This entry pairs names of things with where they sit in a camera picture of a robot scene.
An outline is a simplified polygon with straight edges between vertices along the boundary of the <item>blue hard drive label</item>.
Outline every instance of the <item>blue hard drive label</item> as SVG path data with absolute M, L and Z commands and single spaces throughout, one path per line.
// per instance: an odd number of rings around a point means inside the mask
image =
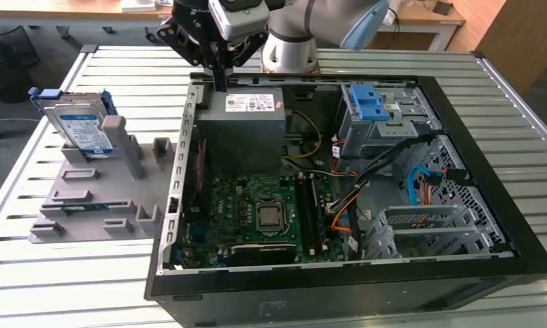
M 60 115 L 61 125 L 80 150 L 89 154 L 109 154 L 113 146 L 108 136 L 99 129 L 100 120 L 96 115 Z

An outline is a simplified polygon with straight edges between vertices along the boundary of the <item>wooden desk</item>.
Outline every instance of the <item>wooden desk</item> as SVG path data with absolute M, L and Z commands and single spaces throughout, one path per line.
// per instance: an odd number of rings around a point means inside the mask
M 368 48 L 444 51 L 456 28 L 464 25 L 466 20 L 454 8 L 446 16 L 432 12 L 435 4 L 436 0 L 427 0 L 426 7 L 420 3 L 402 5 L 398 40 L 392 42 L 395 26 L 383 25 Z
M 120 0 L 0 0 L 0 24 L 153 27 L 171 14 L 121 12 Z
M 428 9 L 435 1 L 427 0 Z M 152 12 L 121 12 L 120 0 L 0 0 L 0 24 L 5 25 L 155 27 L 169 14 L 171 8 L 163 6 Z M 407 33 L 416 36 L 423 33 L 431 51 L 446 50 L 456 27 L 464 24 L 456 10 L 443 16 L 426 10 L 420 4 L 403 5 L 399 20 L 402 40 Z M 394 28 L 383 25 L 379 31 L 392 32 Z

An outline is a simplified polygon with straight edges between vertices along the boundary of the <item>motherboard chip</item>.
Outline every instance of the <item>motherboard chip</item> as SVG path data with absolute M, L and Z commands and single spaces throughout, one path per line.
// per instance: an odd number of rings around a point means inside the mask
M 265 236 L 275 236 L 284 230 L 284 205 L 281 199 L 256 200 L 255 229 Z
M 261 207 L 259 209 L 259 224 L 261 226 L 279 226 L 280 217 L 277 216 L 277 207 Z

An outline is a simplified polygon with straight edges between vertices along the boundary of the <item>yellow wire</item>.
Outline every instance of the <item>yellow wire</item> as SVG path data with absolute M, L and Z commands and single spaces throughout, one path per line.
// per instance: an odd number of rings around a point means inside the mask
M 320 131 L 318 130 L 316 124 L 314 124 L 312 120 L 304 115 L 304 113 L 302 113 L 300 111 L 296 111 L 296 110 L 292 110 L 292 113 L 299 114 L 299 116 L 302 116 L 306 119 L 306 121 L 310 123 L 310 125 L 315 129 L 316 135 L 318 135 L 318 145 L 316 145 L 316 148 L 314 148 L 314 150 L 307 154 L 287 155 L 287 156 L 281 156 L 281 158 L 283 159 L 304 159 L 307 157 L 311 157 L 318 152 L 318 150 L 320 149 L 322 134 L 320 134 Z

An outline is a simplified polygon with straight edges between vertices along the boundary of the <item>ram slot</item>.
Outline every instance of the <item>ram slot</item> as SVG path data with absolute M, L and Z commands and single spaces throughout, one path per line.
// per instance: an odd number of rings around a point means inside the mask
M 304 253 L 314 256 L 326 250 L 324 245 L 324 220 L 318 202 L 315 181 L 308 177 L 296 179 L 295 193 L 297 200 L 297 218 L 300 219 L 300 232 Z

